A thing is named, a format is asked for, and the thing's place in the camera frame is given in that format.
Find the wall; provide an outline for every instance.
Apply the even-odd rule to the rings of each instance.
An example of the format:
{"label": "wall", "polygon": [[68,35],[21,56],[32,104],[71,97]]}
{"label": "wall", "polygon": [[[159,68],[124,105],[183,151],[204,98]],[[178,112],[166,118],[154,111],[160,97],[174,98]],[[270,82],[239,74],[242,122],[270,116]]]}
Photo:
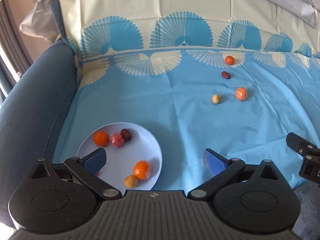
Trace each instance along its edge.
{"label": "wall", "polygon": [[[13,14],[13,18],[19,28],[20,23],[32,10],[34,4],[33,0],[8,0]],[[27,47],[31,58],[35,61],[49,46],[50,44],[42,38],[35,38],[21,33],[22,40]]]}

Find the blue tablecloth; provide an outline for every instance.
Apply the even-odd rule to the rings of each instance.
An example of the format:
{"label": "blue tablecloth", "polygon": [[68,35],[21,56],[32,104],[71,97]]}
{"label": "blue tablecloth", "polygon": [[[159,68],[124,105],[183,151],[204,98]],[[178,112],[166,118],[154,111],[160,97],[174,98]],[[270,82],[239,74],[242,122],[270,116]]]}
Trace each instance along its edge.
{"label": "blue tablecloth", "polygon": [[[143,53],[150,57],[156,51],[166,50]],[[54,161],[74,156],[101,126],[132,122],[153,133],[162,149],[163,167],[154,190],[188,192],[211,178],[202,160],[206,148],[248,164],[271,159],[292,187],[303,183],[301,157],[285,138],[294,132],[320,145],[318,65],[311,61],[310,69],[303,68],[287,54],[286,67],[279,68],[246,51],[243,65],[219,68],[179,51],[180,64],[159,75],[128,74],[116,65],[121,57],[108,57],[106,74],[76,93]],[[223,78],[222,71],[231,79]],[[247,88],[244,102],[235,98],[238,87]],[[214,94],[221,96],[218,105],[211,101]]]}

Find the blue sofa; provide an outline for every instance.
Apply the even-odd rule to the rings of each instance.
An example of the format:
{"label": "blue sofa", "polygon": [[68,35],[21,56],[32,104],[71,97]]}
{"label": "blue sofa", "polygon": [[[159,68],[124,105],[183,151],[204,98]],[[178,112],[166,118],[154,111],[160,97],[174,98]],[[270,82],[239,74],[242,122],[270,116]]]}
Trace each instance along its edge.
{"label": "blue sofa", "polygon": [[22,76],[0,111],[0,222],[14,227],[8,202],[38,158],[52,160],[76,93],[72,49],[57,41]]}

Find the fan pattern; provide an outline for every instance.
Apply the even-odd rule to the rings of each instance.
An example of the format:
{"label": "fan pattern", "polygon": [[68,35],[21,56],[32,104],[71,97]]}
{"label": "fan pattern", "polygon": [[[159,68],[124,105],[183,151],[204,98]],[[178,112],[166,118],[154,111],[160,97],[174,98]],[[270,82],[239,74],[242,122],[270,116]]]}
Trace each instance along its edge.
{"label": "fan pattern", "polygon": [[115,56],[115,63],[131,75],[159,75],[174,69],[181,61],[179,50],[155,52],[148,57],[144,53]]}
{"label": "fan pattern", "polygon": [[286,33],[277,33],[269,38],[263,51],[291,52],[292,48],[292,39]]}
{"label": "fan pattern", "polygon": [[[144,49],[140,30],[131,20],[120,16],[99,19],[85,28],[79,45],[74,38],[67,43],[78,56],[80,64],[77,75],[81,77],[79,88],[102,78],[109,67],[108,57],[113,55],[121,71],[131,75],[159,75],[176,68],[184,53],[206,65],[234,68],[245,64],[246,53],[239,50],[210,50],[213,34],[208,22],[201,16],[180,11],[160,18],[150,34],[150,49],[179,47],[181,50],[150,51]],[[221,32],[216,43],[218,48],[255,50],[253,59],[262,64],[284,68],[288,61],[309,69],[320,68],[320,52],[314,52],[307,43],[302,43],[292,52],[293,40],[284,32],[272,34],[262,51],[260,30],[252,22],[236,20]],[[128,50],[135,52],[121,53]],[[226,56],[233,56],[235,63],[227,65]]]}
{"label": "fan pattern", "polygon": [[143,49],[139,29],[130,20],[119,16],[99,19],[84,30],[80,42],[82,59],[115,51]]}
{"label": "fan pattern", "polygon": [[192,12],[175,12],[160,19],[152,32],[150,48],[176,46],[212,47],[208,23]]}
{"label": "fan pattern", "polygon": [[245,20],[237,20],[230,23],[221,33],[218,48],[240,48],[260,50],[260,30],[253,23]]}

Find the blue gripper pad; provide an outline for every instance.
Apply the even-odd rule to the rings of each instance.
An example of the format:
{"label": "blue gripper pad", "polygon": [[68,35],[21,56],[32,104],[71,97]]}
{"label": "blue gripper pad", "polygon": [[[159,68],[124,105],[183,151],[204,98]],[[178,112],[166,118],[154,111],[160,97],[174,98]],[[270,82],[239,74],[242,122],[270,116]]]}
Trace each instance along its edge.
{"label": "blue gripper pad", "polygon": [[224,171],[230,165],[229,160],[211,149],[206,149],[203,152],[203,163],[214,176]]}
{"label": "blue gripper pad", "polygon": [[83,167],[90,171],[92,174],[96,175],[98,171],[102,169],[107,162],[107,153],[105,149],[99,148],[94,152],[90,153],[84,159],[88,158],[84,161]]}

